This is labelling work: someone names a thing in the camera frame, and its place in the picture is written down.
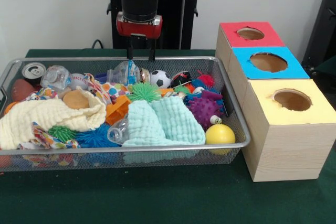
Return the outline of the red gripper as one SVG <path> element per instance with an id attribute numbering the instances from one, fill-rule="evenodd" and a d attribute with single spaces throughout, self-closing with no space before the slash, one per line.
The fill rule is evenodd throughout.
<path id="1" fill-rule="evenodd" d="M 148 22 L 133 22 L 123 16 L 123 12 L 118 12 L 116 17 L 116 27 L 119 35 L 128 38 L 127 58 L 133 59 L 133 44 L 131 36 L 143 36 L 149 39 L 149 60 L 155 60 L 156 39 L 161 35 L 163 18 L 156 15 Z"/>

